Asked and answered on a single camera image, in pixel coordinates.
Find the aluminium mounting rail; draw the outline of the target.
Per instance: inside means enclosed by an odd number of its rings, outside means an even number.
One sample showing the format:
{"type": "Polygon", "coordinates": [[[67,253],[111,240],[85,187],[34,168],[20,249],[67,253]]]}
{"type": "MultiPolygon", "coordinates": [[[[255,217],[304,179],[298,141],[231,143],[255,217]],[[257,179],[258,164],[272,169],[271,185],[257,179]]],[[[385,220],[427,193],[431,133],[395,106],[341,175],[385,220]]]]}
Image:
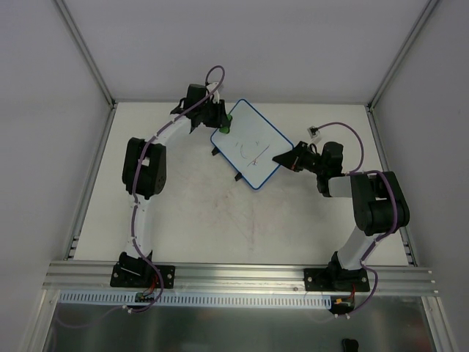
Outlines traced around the aluminium mounting rail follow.
{"type": "MultiPolygon", "coordinates": [[[[62,260],[48,266],[43,289],[109,289],[114,263],[62,260]]],[[[204,293],[303,293],[311,276],[302,265],[237,265],[175,263],[175,291],[204,293]]],[[[438,296],[437,281],[425,267],[378,266],[376,294],[438,296]]]]}

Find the right aluminium frame post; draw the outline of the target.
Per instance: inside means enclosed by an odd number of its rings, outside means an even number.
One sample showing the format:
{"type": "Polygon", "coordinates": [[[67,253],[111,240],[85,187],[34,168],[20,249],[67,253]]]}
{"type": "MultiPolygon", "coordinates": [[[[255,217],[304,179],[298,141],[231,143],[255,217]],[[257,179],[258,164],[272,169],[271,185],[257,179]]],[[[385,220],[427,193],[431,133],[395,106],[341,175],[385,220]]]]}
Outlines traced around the right aluminium frame post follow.
{"type": "Polygon", "coordinates": [[[426,1],[422,11],[418,14],[415,22],[413,23],[410,31],[406,35],[403,43],[399,47],[396,56],[393,58],[391,65],[386,70],[383,79],[381,80],[378,88],[374,92],[371,100],[367,104],[367,108],[370,111],[373,111],[380,99],[384,96],[386,90],[391,85],[391,82],[395,79],[396,74],[398,73],[400,67],[403,65],[404,60],[407,58],[407,55],[410,53],[413,45],[416,40],[420,37],[425,26],[428,24],[429,20],[433,16],[437,7],[440,5],[441,0],[429,0],[426,1]]]}

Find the aluminium frame post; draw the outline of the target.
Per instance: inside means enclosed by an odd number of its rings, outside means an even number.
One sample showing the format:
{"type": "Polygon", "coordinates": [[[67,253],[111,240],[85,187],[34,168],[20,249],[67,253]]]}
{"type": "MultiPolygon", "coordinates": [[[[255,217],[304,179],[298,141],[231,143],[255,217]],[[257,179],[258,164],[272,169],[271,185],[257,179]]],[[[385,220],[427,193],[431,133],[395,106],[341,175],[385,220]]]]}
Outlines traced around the aluminium frame post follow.
{"type": "Polygon", "coordinates": [[[89,50],[89,46],[87,45],[84,36],[82,35],[81,30],[67,5],[67,2],[63,0],[52,0],[51,2],[55,6],[59,17],[62,19],[74,45],[78,49],[79,54],[87,66],[91,77],[95,81],[105,102],[109,107],[113,108],[116,103],[115,98],[113,97],[111,90],[108,88],[108,85],[96,64],[92,52],[89,50]]]}
{"type": "Polygon", "coordinates": [[[429,0],[426,1],[422,11],[418,14],[415,22],[413,23],[410,31],[406,35],[403,43],[399,47],[396,56],[393,58],[391,65],[386,70],[383,79],[381,80],[378,88],[374,92],[371,100],[367,104],[367,108],[370,111],[373,111],[380,99],[384,96],[386,90],[391,85],[391,82],[395,79],[396,74],[398,73],[400,67],[403,65],[404,60],[407,58],[407,55],[410,53],[413,45],[416,40],[420,37],[425,26],[428,24],[429,20],[433,16],[437,7],[440,5],[441,0],[429,0]]]}

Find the blue framed whiteboard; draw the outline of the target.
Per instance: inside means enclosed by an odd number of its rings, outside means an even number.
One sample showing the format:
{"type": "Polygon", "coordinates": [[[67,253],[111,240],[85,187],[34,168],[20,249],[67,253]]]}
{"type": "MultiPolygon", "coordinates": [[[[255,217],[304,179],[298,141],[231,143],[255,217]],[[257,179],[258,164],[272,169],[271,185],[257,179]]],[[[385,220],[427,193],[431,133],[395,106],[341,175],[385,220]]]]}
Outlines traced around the blue framed whiteboard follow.
{"type": "Polygon", "coordinates": [[[259,190],[279,168],[273,158],[289,152],[293,143],[245,99],[236,102],[229,115],[229,132],[216,130],[210,141],[245,182],[259,190]]]}

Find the left aluminium frame post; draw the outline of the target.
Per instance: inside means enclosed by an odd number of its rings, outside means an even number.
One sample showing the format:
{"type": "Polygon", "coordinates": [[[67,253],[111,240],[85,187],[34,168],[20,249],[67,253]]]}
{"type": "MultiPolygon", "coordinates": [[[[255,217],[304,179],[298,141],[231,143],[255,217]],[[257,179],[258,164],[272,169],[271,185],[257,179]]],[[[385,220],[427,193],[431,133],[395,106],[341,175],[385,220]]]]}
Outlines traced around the left aluminium frame post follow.
{"type": "Polygon", "coordinates": [[[59,17],[62,19],[74,45],[78,49],[79,54],[87,66],[91,77],[95,81],[105,102],[109,107],[113,108],[116,103],[115,98],[113,97],[111,90],[108,88],[108,85],[96,64],[92,52],[89,50],[89,46],[87,45],[84,36],[82,35],[81,30],[67,5],[67,2],[63,0],[52,0],[51,2],[55,6],[59,17]]]}

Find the black object bottom edge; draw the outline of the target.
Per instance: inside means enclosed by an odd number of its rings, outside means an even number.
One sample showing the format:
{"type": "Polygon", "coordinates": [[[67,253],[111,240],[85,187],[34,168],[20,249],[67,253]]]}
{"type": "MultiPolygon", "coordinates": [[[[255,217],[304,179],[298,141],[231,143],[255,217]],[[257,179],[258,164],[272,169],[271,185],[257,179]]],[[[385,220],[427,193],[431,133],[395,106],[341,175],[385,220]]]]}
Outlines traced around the black object bottom edge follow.
{"type": "Polygon", "coordinates": [[[354,339],[343,339],[341,341],[344,352],[358,352],[359,342],[354,339]]]}

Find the green bone-shaped eraser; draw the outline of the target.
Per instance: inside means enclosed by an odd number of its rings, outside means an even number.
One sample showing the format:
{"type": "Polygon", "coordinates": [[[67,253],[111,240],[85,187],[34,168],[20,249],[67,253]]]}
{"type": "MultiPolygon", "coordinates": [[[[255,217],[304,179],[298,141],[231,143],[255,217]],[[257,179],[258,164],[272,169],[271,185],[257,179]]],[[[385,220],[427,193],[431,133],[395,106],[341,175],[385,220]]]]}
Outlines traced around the green bone-shaped eraser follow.
{"type": "Polygon", "coordinates": [[[231,124],[232,124],[232,116],[231,114],[227,114],[221,121],[221,126],[220,128],[218,129],[220,131],[220,133],[222,134],[228,134],[230,132],[230,128],[231,128],[231,124]]]}

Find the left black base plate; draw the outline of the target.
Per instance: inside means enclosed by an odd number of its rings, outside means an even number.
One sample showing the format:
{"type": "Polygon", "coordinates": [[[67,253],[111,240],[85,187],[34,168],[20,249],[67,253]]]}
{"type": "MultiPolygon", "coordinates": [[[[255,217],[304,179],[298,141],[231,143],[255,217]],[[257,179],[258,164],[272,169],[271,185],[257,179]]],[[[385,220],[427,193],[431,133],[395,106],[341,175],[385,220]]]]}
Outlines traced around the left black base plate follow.
{"type": "Polygon", "coordinates": [[[132,271],[117,263],[113,267],[110,286],[118,288],[150,288],[155,283],[156,288],[172,289],[174,287],[176,267],[173,265],[156,265],[156,268],[162,276],[163,284],[160,283],[159,276],[155,270],[148,265],[143,267],[142,270],[136,269],[132,271]]]}

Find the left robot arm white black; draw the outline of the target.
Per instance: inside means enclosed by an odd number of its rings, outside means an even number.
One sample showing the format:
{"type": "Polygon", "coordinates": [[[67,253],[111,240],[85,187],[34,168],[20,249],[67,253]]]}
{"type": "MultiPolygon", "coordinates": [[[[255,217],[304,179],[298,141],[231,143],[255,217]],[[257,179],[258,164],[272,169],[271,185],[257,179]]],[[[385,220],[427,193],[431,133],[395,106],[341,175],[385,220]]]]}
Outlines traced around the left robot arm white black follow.
{"type": "Polygon", "coordinates": [[[112,287],[158,287],[168,281],[163,270],[153,268],[152,228],[149,210],[166,184],[166,154],[170,143],[191,134],[200,125],[208,128],[231,127],[220,98],[221,82],[190,84],[186,96],[171,110],[169,121],[148,139],[129,139],[122,170],[122,182],[131,197],[130,234],[113,267],[112,287]]]}

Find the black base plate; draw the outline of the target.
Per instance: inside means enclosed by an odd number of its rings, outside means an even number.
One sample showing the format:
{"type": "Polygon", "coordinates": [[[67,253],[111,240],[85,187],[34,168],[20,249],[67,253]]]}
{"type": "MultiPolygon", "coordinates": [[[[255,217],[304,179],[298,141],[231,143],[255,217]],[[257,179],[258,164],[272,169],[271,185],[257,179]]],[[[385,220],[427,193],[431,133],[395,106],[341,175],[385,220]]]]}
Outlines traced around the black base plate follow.
{"type": "Polygon", "coordinates": [[[143,267],[142,270],[136,269],[132,271],[117,263],[113,267],[110,286],[118,288],[150,288],[155,283],[156,288],[172,289],[174,287],[176,267],[173,265],[156,265],[156,268],[162,276],[163,284],[160,283],[159,276],[155,270],[148,265],[143,267]]]}
{"type": "Polygon", "coordinates": [[[303,281],[308,292],[359,292],[370,291],[368,275],[365,269],[348,271],[330,268],[305,268],[303,281]]]}

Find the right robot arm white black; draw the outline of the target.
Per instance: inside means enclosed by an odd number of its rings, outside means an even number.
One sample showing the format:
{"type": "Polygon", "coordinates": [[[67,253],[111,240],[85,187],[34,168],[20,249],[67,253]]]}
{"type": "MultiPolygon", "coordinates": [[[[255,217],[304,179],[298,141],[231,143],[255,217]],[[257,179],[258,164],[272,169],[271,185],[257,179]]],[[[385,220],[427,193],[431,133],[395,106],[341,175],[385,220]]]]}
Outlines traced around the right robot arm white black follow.
{"type": "Polygon", "coordinates": [[[407,226],[410,210],[394,172],[342,172],[343,145],[327,142],[318,153],[305,142],[273,157],[277,164],[316,175],[318,192],[324,197],[352,200],[355,227],[325,268],[303,270],[308,292],[368,292],[366,261],[379,242],[407,226]]]}

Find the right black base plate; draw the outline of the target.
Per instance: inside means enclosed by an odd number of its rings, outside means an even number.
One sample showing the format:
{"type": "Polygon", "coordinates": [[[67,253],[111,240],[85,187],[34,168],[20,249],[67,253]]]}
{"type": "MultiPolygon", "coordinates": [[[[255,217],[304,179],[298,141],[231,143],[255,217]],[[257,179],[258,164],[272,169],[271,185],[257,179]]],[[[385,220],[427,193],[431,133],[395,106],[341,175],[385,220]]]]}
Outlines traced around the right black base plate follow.
{"type": "Polygon", "coordinates": [[[330,268],[305,268],[303,281],[308,292],[359,292],[370,291],[368,275],[365,269],[348,271],[330,268]]]}

